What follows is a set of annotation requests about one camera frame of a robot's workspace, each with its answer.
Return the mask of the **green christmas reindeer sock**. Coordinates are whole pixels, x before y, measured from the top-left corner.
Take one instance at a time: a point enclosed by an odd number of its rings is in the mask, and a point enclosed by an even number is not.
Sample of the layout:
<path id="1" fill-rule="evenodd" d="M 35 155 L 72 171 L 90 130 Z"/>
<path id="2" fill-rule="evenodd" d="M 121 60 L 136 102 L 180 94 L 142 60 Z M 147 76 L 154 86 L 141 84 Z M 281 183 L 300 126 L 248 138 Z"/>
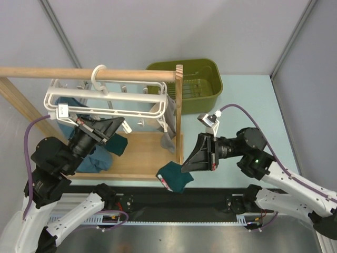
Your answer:
<path id="1" fill-rule="evenodd" d="M 127 145 L 127 138 L 116 133 L 107 141 L 105 149 L 120 157 L 124 153 Z"/>

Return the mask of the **dark green socks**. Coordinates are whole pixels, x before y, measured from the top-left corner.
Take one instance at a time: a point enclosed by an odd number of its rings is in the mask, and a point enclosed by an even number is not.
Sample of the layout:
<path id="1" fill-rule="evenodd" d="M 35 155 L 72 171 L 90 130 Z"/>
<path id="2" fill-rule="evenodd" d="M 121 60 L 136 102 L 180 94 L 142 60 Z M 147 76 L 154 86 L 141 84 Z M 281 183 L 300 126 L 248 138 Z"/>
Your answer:
<path id="1" fill-rule="evenodd" d="M 188 172 L 181 172 L 181 168 L 180 164 L 171 161 L 158 170 L 156 178 L 168 191 L 183 193 L 186 185 L 194 178 Z"/>

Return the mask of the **white plastic clip hanger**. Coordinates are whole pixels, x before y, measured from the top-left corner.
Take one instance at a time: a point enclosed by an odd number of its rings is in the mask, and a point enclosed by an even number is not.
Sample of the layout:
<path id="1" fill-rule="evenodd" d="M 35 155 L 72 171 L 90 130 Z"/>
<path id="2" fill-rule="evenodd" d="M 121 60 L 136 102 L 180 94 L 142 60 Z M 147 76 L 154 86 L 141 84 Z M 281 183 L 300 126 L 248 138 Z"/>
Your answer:
<path id="1" fill-rule="evenodd" d="M 94 70 L 89 71 L 90 82 L 93 86 L 92 90 L 68 89 L 60 85 L 58 79 L 53 79 L 44 98 L 45 109 L 47 110 L 53 105 L 67 103 L 70 114 L 76 115 L 77 119 L 79 114 L 133 117 L 139 118 L 140 122 L 144 122 L 145 119 L 156 119 L 161 126 L 166 128 L 163 118 L 166 109 L 166 97 L 168 96 L 166 83 L 173 80 L 174 75 L 165 77 L 168 71 L 131 71 L 129 74 L 99 77 L 98 75 L 105 70 L 107 70 L 105 65 L 98 65 Z M 130 93 L 126 89 L 127 84 L 157 86 L 158 93 Z M 70 105 L 68 102 L 54 104 L 53 100 L 60 97 L 103 100 L 108 103 L 108 108 L 82 107 L 80 105 Z M 157 105 L 158 108 L 153 112 L 139 109 L 117 109 L 112 105 L 114 101 L 149 103 Z"/>

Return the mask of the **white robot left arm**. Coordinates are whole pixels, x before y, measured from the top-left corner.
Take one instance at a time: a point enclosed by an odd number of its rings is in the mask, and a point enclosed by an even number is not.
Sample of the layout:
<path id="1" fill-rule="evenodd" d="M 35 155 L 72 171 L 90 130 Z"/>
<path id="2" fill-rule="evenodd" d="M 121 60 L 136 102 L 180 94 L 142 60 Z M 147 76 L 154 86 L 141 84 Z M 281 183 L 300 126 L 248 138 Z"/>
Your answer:
<path id="1" fill-rule="evenodd" d="M 100 211 L 119 211 L 116 192 L 101 183 L 73 210 L 54 223 L 49 217 L 71 184 L 83 160 L 97 145 L 104 145 L 125 122 L 123 117 L 76 119 L 68 144 L 56 137 L 42 139 L 32 155 L 26 155 L 28 181 L 23 207 L 13 215 L 1 234 L 1 252 L 55 252 L 83 221 Z"/>

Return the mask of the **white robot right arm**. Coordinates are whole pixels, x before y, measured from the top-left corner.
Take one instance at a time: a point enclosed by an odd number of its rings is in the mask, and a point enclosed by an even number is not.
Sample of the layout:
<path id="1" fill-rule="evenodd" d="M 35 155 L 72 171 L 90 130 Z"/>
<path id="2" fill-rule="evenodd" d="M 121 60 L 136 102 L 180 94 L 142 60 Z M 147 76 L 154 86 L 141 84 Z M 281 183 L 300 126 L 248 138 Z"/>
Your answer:
<path id="1" fill-rule="evenodd" d="M 258 208 L 273 210 L 300 219 L 332 240 L 336 239 L 336 192 L 321 187 L 281 165 L 276 156 L 264 151 L 267 146 L 261 131 L 244 128 L 234 138 L 200 133 L 192 153 L 181 171 L 213 171 L 219 160 L 240 157 L 236 164 L 249 178 L 263 181 L 283 190 L 283 194 L 257 185 L 249 185 L 243 206 L 248 211 Z"/>

